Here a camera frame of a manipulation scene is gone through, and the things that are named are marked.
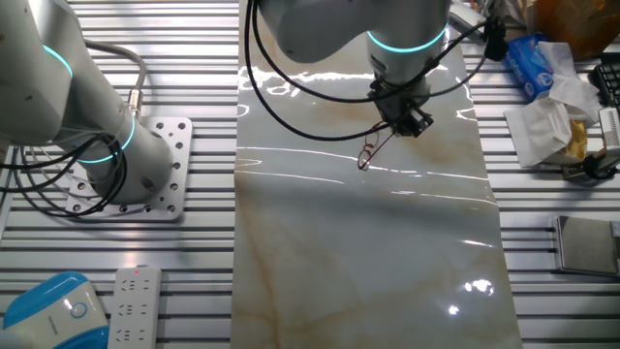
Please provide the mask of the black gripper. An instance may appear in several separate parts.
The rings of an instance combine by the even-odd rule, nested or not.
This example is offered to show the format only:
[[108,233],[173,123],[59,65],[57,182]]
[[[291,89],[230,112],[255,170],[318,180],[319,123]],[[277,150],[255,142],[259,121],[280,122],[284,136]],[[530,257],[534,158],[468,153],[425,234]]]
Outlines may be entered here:
[[397,91],[397,86],[379,79],[370,84],[367,96],[373,100],[382,120],[390,127],[395,137],[419,137],[434,120],[421,107],[428,101],[430,86],[425,82]]

